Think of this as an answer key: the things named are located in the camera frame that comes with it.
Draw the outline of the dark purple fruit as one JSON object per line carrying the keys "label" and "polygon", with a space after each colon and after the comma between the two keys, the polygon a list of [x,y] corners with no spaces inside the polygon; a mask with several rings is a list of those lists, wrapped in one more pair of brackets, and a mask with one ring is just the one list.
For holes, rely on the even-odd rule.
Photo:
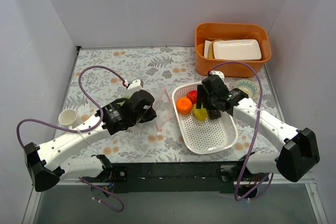
{"label": "dark purple fruit", "polygon": [[207,110],[207,114],[211,120],[219,119],[221,117],[220,110]]}

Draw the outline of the clear zip top bag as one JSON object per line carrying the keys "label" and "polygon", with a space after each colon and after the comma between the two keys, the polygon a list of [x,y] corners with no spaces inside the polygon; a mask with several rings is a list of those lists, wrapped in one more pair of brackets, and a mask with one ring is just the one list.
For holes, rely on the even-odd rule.
{"label": "clear zip top bag", "polygon": [[154,92],[153,109],[157,116],[149,122],[138,122],[135,126],[131,127],[129,131],[134,134],[145,135],[160,135],[163,126],[170,120],[173,113],[172,100],[164,86]]}

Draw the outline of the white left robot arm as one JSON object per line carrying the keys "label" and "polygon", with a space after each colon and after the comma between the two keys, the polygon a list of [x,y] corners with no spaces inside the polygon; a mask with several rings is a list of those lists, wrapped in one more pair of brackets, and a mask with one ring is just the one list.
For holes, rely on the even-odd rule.
{"label": "white left robot arm", "polygon": [[93,182],[106,182],[115,176],[111,162],[104,155],[76,160],[71,160],[71,156],[137,123],[152,121],[156,118],[153,103],[154,97],[149,92],[136,91],[130,98],[107,104],[73,133],[65,133],[40,145],[27,144],[25,163],[35,191],[49,190],[60,180],[88,178]]}

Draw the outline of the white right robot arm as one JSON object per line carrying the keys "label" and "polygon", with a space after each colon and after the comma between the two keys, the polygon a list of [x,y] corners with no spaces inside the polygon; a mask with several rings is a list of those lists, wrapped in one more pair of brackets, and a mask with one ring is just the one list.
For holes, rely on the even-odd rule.
{"label": "white right robot arm", "polygon": [[242,90],[229,90],[217,72],[209,74],[197,86],[196,105],[225,112],[245,122],[277,149],[275,153],[252,152],[243,156],[237,162],[237,173],[242,180],[251,180],[259,173],[274,173],[297,182],[320,161],[316,135],[312,130],[299,130],[261,110]]}

